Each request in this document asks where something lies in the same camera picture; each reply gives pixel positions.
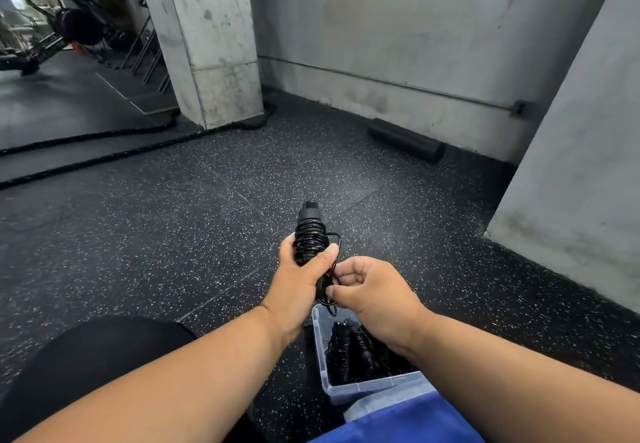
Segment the plastic storage container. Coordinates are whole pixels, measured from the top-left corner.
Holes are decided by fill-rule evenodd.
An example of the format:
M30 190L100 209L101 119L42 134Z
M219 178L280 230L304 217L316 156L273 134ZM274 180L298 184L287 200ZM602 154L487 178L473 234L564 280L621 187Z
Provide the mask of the plastic storage container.
M320 367L322 388L325 393L329 395L329 398L331 398L332 405L352 404L365 396L399 386L400 384L426 380L421 372L413 372L411 374L384 377L373 381L332 386L329 384L329 375L326 370L326 356L324 353L329 346L329 340L331 340L333 323L345 320L346 318L356 320L358 323L360 323L360 321L351 310L341 308L338 308L338 316L332 317L329 311L322 305L316 305L314 307L311 311L311 318L314 322L314 338L316 340L316 353L318 356L318 366Z

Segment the speckled rubber flooring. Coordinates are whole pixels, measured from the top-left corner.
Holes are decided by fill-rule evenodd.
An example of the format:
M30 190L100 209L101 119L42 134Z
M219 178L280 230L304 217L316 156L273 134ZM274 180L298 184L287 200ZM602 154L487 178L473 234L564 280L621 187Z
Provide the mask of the speckled rubber flooring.
M482 238L513 169L449 148L431 166L366 121L284 93L232 131L0 192L0 394L43 343L105 314L197 334L257 304L304 200L341 258L391 261L427 306L640 390L640 317ZM272 441L340 424L315 354L290 346L250 409Z

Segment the black foam roller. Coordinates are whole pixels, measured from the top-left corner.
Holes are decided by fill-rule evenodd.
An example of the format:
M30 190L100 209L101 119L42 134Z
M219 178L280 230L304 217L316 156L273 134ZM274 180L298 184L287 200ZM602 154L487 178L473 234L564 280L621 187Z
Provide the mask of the black foam roller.
M446 145L441 141L409 131L387 121L382 121L379 118L371 121L368 132L372 138L384 141L429 163L439 162L446 149Z

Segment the concrete pillar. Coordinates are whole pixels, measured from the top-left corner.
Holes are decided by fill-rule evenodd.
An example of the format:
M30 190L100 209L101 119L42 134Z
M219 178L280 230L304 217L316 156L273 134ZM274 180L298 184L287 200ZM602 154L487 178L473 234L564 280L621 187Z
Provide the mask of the concrete pillar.
M249 0L147 0L182 114L206 128L262 113Z

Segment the metal bar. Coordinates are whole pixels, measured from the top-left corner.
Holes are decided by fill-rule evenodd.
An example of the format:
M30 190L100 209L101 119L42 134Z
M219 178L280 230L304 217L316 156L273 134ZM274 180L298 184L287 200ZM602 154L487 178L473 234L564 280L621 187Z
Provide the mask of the metal bar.
M131 44L131 48L129 49L129 52L127 53L127 56L122 61L122 64L119 65L118 67L116 67L116 69L124 69L124 67L127 66L127 62L129 62L129 59L131 59L131 55L133 54L133 50L136 48L136 45L138 44L138 41L140 41L140 43L142 43L142 35L144 34L144 32L145 32L145 30L147 28L147 25L149 25L149 21L151 21L151 14L149 14L149 16L147 17L147 21L145 22L145 24L142 25L142 28L140 29L140 33L138 34L136 39Z
M396 83L395 81L388 81L386 79L379 79L377 77L370 77L368 75L356 74L355 72L347 72L345 70L331 69L329 67L320 67L318 65L305 64L304 62L290 61L287 59L280 59L277 57L269 57L269 56L261 56L261 55L258 55L258 57L260 59L266 59L266 60L276 61L276 62L284 62L285 64L299 65L302 67L309 67L311 69L323 70L325 72L333 72L334 74L347 75L349 77L355 77L357 79L364 79L365 81L371 81L372 83L388 84L389 86L395 86L397 88L409 89L411 91L420 91L422 93L433 94L434 96L441 96L441 97L446 97L450 99L457 99L459 101L470 102L473 104L480 104L481 106L495 107L497 109L505 109L507 111L511 111L511 109L513 108L512 106L507 106L505 104L499 104L496 102L485 101L482 99L459 96L457 94L446 93L443 91L436 91L434 89L422 88L420 86L412 86L411 84L407 84L407 83Z
M163 79L162 82L160 83L160 86L158 87L158 92L160 94L164 94L167 89L169 89L169 85L171 85L171 78L169 77L169 73L167 72Z
M154 59L151 61L151 65L147 69L145 76L142 78L143 84L147 84L151 80L151 76L154 74L156 67L158 67L158 62L160 62L160 57L162 57L162 49L158 48Z
M154 31L151 32L151 35L149 36L149 40L147 41L145 46L142 47L142 51L140 52L140 55L138 56L138 58L134 62L133 69L131 69L131 75L136 75L138 73L138 69L140 69L140 65L142 64L142 60L144 60L145 56L147 55L147 52L149 51L149 47L151 47L151 43L155 39L156 39L156 29L154 29Z

